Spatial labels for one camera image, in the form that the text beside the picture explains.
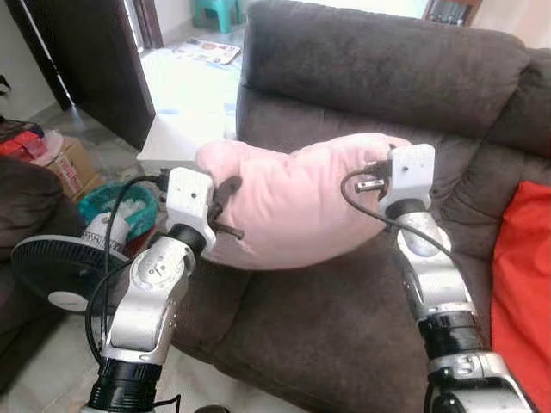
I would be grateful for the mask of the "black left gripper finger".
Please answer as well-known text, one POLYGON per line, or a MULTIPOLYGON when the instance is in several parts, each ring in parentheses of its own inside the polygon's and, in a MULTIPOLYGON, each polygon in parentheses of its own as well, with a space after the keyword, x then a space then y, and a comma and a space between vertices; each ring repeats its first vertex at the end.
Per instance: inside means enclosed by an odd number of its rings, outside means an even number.
POLYGON ((228 206, 228 201, 238 192, 243 178, 231 176, 218 184, 214 189, 209 207, 209 218, 218 218, 228 206))

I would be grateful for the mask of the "pink cat-face pillow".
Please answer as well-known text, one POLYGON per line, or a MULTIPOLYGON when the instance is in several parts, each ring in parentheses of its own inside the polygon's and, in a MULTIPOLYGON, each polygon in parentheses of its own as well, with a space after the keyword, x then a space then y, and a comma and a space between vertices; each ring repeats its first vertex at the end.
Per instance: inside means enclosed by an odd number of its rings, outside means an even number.
POLYGON ((348 173, 386 160, 409 142, 382 133, 356 133, 280 153, 240 141, 209 142, 195 161, 217 184, 241 177, 218 223, 243 237, 218 233, 204 258, 241 270, 290 270, 336 258, 383 229, 346 203, 348 173))

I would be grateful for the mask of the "grey-brown fabric sofa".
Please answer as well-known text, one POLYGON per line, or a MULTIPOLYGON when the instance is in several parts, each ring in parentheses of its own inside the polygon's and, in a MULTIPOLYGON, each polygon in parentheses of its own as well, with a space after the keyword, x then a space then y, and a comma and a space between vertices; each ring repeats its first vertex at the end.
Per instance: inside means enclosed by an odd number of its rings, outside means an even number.
MULTIPOLYGON (((507 33, 260 0, 247 11, 237 134, 291 152, 353 133, 436 149, 430 212, 484 333, 492 257, 521 182, 551 181, 551 52, 507 33)), ((307 410, 424 413, 428 357, 393 235, 298 270, 201 261, 173 343, 307 410)))

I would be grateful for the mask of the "colourful floor mat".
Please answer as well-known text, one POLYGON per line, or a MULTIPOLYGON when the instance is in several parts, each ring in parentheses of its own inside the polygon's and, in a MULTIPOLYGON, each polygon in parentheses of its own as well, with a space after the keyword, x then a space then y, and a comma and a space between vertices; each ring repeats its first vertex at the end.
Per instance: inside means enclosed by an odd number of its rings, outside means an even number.
POLYGON ((240 54, 241 47, 213 40, 189 38, 176 45, 172 52, 178 58, 201 60, 212 65, 229 65, 240 54))

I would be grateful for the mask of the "black floor fan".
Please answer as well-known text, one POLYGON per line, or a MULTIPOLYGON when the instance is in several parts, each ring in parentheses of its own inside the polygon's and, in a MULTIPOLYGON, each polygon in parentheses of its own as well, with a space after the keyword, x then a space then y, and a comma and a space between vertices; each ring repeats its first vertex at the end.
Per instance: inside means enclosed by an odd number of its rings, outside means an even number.
POLYGON ((106 274, 105 241, 109 240, 110 270, 119 270, 127 260, 130 224, 123 218, 109 223, 109 218, 110 213, 99 213, 79 237, 27 237, 11 253, 16 278, 48 303, 70 313, 84 313, 99 280, 106 274))

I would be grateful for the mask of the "red pillow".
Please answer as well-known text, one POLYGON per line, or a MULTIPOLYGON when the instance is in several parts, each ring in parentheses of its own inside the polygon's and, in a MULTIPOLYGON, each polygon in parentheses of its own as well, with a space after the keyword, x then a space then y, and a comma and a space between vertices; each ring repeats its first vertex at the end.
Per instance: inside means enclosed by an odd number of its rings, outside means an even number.
POLYGON ((519 182, 492 260, 492 349, 551 413, 551 188, 519 182))

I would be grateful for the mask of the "white table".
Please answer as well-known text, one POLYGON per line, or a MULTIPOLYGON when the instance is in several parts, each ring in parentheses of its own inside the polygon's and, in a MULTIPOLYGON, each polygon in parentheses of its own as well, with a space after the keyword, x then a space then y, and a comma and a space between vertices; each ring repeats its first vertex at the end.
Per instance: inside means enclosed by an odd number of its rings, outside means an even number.
POLYGON ((195 155, 202 146, 209 142, 237 140, 235 122, 235 114, 158 113, 137 161, 149 176, 161 169, 197 170, 195 155))

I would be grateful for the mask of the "teal plastic basket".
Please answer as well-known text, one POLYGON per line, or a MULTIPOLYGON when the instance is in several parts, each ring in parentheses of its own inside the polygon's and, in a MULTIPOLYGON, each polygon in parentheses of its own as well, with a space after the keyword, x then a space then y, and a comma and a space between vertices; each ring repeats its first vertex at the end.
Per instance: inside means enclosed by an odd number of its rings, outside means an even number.
POLYGON ((122 182, 103 185, 91 190, 78 205, 80 216, 87 224, 86 231, 93 233, 90 240, 95 241, 97 248, 105 244, 108 225, 111 225, 110 247, 122 252, 129 241, 152 231, 158 219, 158 198, 140 182, 131 185, 123 195, 122 182))

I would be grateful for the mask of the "cardboard box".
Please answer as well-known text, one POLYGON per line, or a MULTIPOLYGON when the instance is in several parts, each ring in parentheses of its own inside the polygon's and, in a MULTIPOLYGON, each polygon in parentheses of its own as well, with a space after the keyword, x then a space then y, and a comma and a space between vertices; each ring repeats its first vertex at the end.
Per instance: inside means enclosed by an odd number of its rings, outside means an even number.
POLYGON ((36 158, 33 163, 50 169, 59 178, 64 194, 75 203, 90 190, 105 184, 78 139, 54 130, 46 131, 44 139, 47 153, 36 158))

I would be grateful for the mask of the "teal plastic stool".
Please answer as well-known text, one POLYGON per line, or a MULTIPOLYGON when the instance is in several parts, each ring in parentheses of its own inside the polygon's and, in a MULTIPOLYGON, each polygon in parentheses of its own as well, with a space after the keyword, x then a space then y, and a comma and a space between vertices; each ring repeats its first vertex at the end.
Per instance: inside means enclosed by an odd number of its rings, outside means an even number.
POLYGON ((221 33, 232 31, 233 24, 243 23, 243 7, 239 0, 190 0, 193 27, 203 28, 213 20, 221 33))

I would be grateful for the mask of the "dark wooden door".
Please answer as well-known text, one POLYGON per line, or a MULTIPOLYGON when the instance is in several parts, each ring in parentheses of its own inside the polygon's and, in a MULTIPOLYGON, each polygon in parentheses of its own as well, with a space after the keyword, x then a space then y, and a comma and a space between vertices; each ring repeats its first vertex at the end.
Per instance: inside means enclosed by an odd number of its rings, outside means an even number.
POLYGON ((134 149, 155 119, 125 0, 8 0, 23 11, 42 44, 48 70, 76 106, 134 149))

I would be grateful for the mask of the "pink red plastic bag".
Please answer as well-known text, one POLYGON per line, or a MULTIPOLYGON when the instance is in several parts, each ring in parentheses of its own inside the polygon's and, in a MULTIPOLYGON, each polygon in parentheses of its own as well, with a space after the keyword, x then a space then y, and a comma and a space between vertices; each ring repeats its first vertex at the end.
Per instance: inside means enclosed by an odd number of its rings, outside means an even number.
POLYGON ((31 162, 47 151, 42 126, 23 120, 9 120, 0 115, 0 157, 31 162))

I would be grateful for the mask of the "brown door frame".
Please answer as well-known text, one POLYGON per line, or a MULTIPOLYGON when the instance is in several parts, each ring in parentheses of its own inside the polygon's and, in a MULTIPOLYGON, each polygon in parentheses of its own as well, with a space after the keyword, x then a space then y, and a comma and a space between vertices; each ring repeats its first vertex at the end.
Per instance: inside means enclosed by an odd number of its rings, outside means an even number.
POLYGON ((158 50, 165 47, 155 0, 129 0, 129 3, 134 8, 133 26, 137 30, 137 41, 143 50, 158 50))

